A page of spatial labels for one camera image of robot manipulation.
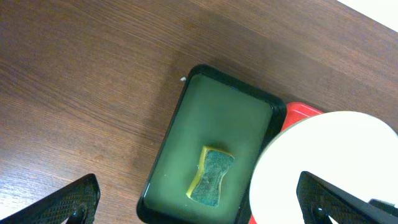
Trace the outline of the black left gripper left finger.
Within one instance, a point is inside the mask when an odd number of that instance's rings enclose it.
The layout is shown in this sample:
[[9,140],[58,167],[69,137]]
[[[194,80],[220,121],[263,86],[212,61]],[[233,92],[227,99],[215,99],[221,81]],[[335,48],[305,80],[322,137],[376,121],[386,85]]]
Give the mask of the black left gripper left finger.
[[94,174],[87,174],[56,192],[4,218],[1,223],[92,224],[101,192]]

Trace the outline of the yellow green sponge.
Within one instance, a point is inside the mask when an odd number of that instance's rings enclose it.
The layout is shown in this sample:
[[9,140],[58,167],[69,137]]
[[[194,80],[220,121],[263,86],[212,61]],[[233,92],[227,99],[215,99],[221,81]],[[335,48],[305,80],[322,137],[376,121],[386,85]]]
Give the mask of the yellow green sponge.
[[234,164],[234,157],[220,149],[203,146],[198,170],[186,196],[202,205],[217,207],[220,203],[223,177]]

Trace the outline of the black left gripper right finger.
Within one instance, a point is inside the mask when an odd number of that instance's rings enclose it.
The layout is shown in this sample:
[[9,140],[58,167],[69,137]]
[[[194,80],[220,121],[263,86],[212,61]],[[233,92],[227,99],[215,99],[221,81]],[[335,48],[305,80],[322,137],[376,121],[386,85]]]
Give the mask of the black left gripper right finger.
[[375,199],[364,202],[307,171],[300,174],[296,194],[306,224],[397,224],[395,206]]

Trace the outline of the white plate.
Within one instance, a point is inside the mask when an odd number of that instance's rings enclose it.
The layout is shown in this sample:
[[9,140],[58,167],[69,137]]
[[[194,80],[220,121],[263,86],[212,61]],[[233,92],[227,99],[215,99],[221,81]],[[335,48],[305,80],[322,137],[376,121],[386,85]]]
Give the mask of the white plate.
[[303,223],[296,195],[308,171],[355,197],[397,205],[397,133],[354,111],[324,113],[290,126],[263,150],[249,202],[257,223]]

